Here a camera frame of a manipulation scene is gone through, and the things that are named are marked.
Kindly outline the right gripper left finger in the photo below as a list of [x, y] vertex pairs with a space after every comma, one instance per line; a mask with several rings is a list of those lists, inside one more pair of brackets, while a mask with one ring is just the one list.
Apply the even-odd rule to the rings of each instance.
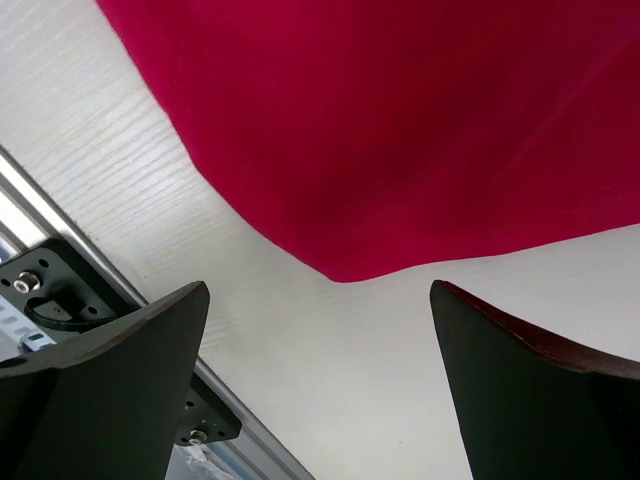
[[4, 479], [162, 479], [210, 294], [190, 283], [1, 364]]

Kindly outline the red t shirt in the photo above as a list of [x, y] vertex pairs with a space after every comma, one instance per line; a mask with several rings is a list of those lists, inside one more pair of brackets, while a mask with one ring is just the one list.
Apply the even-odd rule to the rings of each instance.
[[635, 1], [103, 1], [199, 173], [337, 282], [639, 220]]

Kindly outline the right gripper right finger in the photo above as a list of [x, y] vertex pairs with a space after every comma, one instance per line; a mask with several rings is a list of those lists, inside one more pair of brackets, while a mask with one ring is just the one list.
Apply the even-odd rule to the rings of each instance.
[[473, 478], [638, 478], [638, 362], [450, 282], [433, 282], [430, 304]]

